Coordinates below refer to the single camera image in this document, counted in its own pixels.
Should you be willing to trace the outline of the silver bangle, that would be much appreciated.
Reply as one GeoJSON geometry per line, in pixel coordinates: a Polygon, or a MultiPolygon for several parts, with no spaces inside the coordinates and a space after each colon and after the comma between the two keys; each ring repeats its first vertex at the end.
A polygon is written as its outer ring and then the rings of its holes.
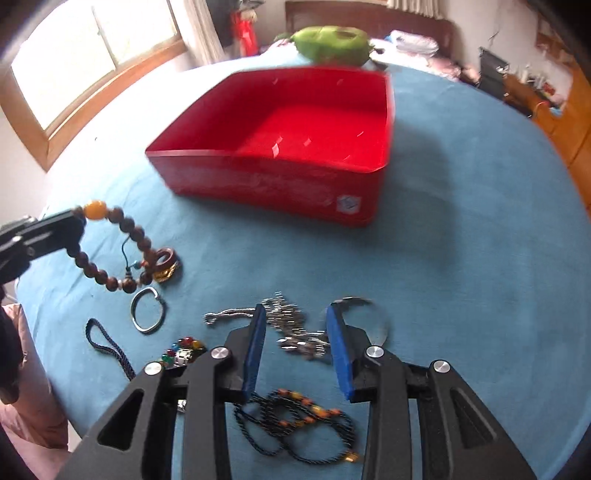
{"type": "Polygon", "coordinates": [[[144,287],[131,299],[129,315],[134,328],[142,335],[155,333],[163,325],[167,304],[154,287],[144,287]]]}

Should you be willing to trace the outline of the blue bed blanket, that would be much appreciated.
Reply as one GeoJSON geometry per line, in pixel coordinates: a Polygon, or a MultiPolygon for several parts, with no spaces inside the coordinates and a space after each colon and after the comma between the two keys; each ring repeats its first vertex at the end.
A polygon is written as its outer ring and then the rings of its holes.
{"type": "Polygon", "coordinates": [[[517,444],[536,475],[565,466],[590,423],[590,221],[544,134],[473,88],[393,69],[396,124],[370,226],[342,225],[174,195],[147,145],[242,59],[157,73],[133,86],[47,175],[48,212],[98,199],[121,207],[181,269],[164,284],[162,327],[142,335],[127,295],[86,278],[64,253],[34,261],[17,297],[69,420],[86,432],[126,385],[86,341],[98,319],[135,368],[191,335],[224,341],[204,314],[281,292],[317,329],[332,300],[373,306],[349,319],[426,365],[448,360],[517,444]]]}

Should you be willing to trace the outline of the red tin box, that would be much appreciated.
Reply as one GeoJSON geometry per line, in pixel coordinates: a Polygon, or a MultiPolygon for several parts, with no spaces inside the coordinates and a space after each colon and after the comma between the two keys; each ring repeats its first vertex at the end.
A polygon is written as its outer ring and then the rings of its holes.
{"type": "Polygon", "coordinates": [[[377,214],[393,132],[385,73],[250,70],[202,94],[145,154],[178,195],[360,227],[377,214]]]}

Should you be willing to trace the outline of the left window curtain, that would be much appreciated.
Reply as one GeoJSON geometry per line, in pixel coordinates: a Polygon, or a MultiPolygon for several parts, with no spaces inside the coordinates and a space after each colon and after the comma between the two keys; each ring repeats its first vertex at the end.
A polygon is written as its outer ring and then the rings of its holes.
{"type": "Polygon", "coordinates": [[[171,0],[180,37],[197,66],[226,59],[205,0],[171,0]]]}

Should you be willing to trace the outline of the wooden wardrobe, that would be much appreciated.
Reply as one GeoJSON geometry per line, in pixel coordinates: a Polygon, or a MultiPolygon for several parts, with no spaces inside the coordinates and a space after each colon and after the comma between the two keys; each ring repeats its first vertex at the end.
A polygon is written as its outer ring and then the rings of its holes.
{"type": "Polygon", "coordinates": [[[591,203],[590,101],[590,83],[582,69],[576,66],[562,115],[554,115],[547,101],[538,103],[533,113],[533,121],[556,148],[587,213],[590,213],[591,203]]]}

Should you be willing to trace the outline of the black office chair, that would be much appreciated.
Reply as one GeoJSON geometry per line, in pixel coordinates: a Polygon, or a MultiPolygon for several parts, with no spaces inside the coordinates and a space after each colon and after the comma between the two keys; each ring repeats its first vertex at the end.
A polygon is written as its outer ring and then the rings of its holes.
{"type": "Polygon", "coordinates": [[[502,100],[506,93],[504,78],[509,72],[510,64],[484,47],[479,48],[479,58],[480,80],[478,88],[502,100]]]}

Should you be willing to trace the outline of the coat rack with clothes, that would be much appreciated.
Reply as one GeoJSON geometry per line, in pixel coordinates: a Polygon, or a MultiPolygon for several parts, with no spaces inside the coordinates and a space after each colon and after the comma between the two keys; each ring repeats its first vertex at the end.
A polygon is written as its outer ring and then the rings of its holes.
{"type": "Polygon", "coordinates": [[[206,0],[222,50],[231,58],[259,55],[256,38],[256,9],[264,1],[206,0]]]}

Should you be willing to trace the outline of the black braided cord charm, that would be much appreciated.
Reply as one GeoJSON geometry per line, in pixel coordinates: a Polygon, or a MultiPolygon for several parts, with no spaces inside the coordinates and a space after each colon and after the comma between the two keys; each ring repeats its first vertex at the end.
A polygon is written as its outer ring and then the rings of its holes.
{"type": "Polygon", "coordinates": [[[117,363],[121,367],[123,374],[129,381],[132,381],[135,378],[135,370],[133,369],[124,351],[110,337],[106,329],[97,319],[89,318],[87,320],[85,325],[85,338],[89,345],[95,351],[113,357],[117,361],[117,363]],[[106,341],[105,344],[101,344],[93,340],[92,333],[94,330],[97,330],[102,335],[103,339],[106,341]]]}

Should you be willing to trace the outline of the green avocado plush toy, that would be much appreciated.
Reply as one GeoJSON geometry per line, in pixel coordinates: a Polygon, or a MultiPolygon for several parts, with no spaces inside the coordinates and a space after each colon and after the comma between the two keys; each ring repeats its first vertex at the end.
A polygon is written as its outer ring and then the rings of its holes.
{"type": "Polygon", "coordinates": [[[342,26],[304,27],[277,41],[276,46],[294,47],[298,54],[317,65],[352,67],[365,65],[374,50],[365,31],[342,26]]]}

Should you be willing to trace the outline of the folded patterned bedding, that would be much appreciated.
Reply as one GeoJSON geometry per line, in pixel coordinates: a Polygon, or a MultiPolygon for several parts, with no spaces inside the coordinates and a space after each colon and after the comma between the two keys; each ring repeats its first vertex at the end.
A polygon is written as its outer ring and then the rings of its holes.
{"type": "Polygon", "coordinates": [[[389,38],[399,51],[407,54],[433,57],[439,52],[438,42],[429,36],[393,30],[389,38]]]}

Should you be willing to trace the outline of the large wooden frame window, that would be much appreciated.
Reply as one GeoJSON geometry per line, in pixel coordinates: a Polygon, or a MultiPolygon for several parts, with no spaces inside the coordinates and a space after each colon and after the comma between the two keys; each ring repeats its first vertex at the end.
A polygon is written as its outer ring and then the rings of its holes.
{"type": "Polygon", "coordinates": [[[104,107],[185,50],[168,1],[64,1],[2,74],[1,108],[48,171],[104,107]]]}

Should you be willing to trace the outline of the wooden desk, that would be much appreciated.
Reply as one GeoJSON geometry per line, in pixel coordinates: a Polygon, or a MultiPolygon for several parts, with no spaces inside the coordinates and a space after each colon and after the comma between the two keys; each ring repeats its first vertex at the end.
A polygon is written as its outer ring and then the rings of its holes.
{"type": "Polygon", "coordinates": [[[548,109],[558,107],[558,104],[552,102],[543,92],[527,83],[522,83],[514,74],[503,75],[503,87],[503,102],[528,117],[533,117],[541,107],[548,109]]]}

